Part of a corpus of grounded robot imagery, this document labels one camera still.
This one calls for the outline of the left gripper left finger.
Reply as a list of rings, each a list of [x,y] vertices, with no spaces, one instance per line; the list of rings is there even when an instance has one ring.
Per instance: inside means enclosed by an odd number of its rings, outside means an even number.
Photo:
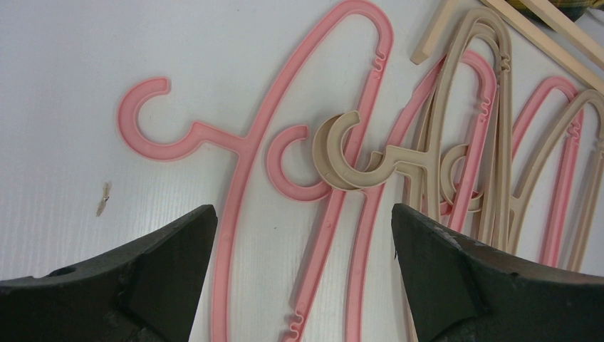
[[[47,276],[2,281],[1,339],[187,341],[217,221],[205,204]]]

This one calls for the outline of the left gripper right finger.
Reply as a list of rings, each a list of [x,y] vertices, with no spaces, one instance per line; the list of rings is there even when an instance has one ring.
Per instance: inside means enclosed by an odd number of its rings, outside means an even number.
[[[419,341],[601,341],[603,278],[537,264],[392,208]]]

